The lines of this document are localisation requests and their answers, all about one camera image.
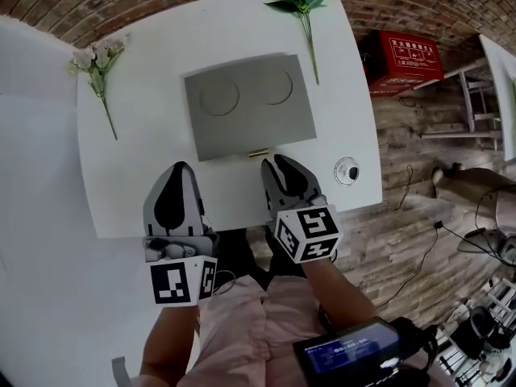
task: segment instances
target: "device screen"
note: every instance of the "device screen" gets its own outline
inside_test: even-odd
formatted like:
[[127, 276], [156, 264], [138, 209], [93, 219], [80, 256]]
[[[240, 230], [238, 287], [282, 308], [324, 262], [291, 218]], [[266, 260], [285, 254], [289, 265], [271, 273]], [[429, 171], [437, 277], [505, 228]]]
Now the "device screen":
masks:
[[326, 343], [305, 348], [317, 374], [355, 363], [397, 343], [396, 331], [378, 322]]

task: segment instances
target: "brick wall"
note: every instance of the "brick wall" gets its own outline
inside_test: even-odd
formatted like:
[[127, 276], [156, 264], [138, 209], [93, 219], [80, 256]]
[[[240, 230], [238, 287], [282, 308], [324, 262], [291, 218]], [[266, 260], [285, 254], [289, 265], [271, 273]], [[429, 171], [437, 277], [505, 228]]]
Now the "brick wall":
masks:
[[[190, 1], [0, 0], [0, 15], [84, 47], [137, 19]], [[477, 32], [516, 49], [516, 0], [342, 1], [358, 40], [372, 29], [426, 36], [439, 42], [448, 68], [477, 56]]]

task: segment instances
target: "white wall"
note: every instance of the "white wall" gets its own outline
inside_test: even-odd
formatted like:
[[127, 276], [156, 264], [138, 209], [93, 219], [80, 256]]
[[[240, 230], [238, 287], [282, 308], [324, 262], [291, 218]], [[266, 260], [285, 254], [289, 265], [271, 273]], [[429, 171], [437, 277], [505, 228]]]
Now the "white wall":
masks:
[[69, 44], [0, 16], [0, 94], [75, 107], [77, 78], [66, 69], [72, 53]]
[[[5, 51], [3, 36], [0, 27], [0, 59], [16, 51]], [[8, 44], [32, 47], [28, 56], [37, 49], [48, 59], [65, 57], [58, 45], [17, 36]], [[0, 371], [14, 387], [112, 386], [110, 360], [125, 356], [130, 375], [138, 372], [159, 309], [139, 239], [95, 234], [77, 145], [76, 86], [60, 69], [43, 67], [14, 69], [16, 79], [35, 85], [0, 95]]]

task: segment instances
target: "person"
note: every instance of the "person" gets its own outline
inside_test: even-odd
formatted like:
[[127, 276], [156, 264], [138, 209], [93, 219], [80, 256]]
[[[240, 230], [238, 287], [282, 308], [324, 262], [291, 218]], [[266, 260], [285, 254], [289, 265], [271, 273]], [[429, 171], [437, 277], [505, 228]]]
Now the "person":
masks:
[[435, 168], [432, 183], [438, 199], [491, 219], [506, 236], [516, 235], [516, 183], [484, 168]]
[[[222, 232], [220, 238], [214, 283], [218, 291], [198, 308], [161, 311], [133, 386], [303, 386], [292, 344], [326, 333], [318, 318], [319, 303], [336, 330], [377, 315], [371, 301], [329, 258], [295, 264], [267, 230], [273, 257], [264, 271], [256, 265], [245, 230]], [[198, 320], [202, 347], [185, 373]], [[425, 364], [424, 358], [414, 362], [420, 368]], [[430, 385], [453, 386], [435, 366], [429, 374]]]

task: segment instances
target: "red fire extinguisher box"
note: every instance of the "red fire extinguisher box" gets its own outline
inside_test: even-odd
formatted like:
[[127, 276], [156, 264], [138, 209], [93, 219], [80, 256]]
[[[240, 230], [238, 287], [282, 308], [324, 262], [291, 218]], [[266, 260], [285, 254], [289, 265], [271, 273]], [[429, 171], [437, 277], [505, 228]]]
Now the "red fire extinguisher box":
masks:
[[374, 31], [360, 44], [367, 53], [371, 96], [394, 96], [432, 79], [443, 79], [435, 42], [395, 31]]

